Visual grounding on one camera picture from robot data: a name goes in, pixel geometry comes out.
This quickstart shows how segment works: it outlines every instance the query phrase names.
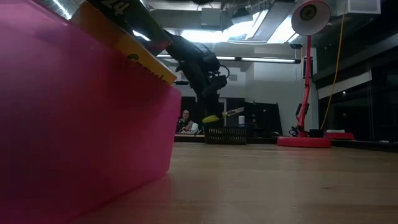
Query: robotic arm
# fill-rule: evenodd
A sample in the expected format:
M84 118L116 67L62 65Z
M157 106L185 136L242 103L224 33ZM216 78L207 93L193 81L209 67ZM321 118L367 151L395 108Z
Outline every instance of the robotic arm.
M166 51L178 61L176 72L184 73L197 94L198 103L204 106L206 116L213 115L222 119L223 108L218 102L220 95L217 91L227 84L228 68L220 65L216 55L205 45L195 45L179 35L165 32L173 42ZM220 67L227 69L228 76L220 75Z

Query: wooden table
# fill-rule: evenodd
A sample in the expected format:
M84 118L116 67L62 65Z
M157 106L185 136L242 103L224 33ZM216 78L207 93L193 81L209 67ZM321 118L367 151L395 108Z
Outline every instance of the wooden table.
M77 223L398 223L398 154L176 143L169 175Z

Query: black basket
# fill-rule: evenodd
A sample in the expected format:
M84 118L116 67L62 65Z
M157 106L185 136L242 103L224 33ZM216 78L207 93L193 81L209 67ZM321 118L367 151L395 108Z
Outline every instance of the black basket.
M206 127L207 144L246 144L248 132L241 127Z

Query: yellow box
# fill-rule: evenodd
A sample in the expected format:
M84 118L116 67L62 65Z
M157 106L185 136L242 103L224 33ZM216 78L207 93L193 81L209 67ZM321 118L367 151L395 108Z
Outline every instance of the yellow box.
M97 40L146 67L167 83L172 84L177 79L169 68L158 61L133 36L120 29L90 3L84 2L70 21Z

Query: lamp shade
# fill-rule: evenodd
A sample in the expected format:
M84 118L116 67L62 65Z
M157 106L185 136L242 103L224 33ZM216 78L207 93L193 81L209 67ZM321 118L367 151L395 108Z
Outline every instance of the lamp shade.
M300 35L320 32L329 22L330 8L322 0L308 0L299 6L292 16L292 28Z

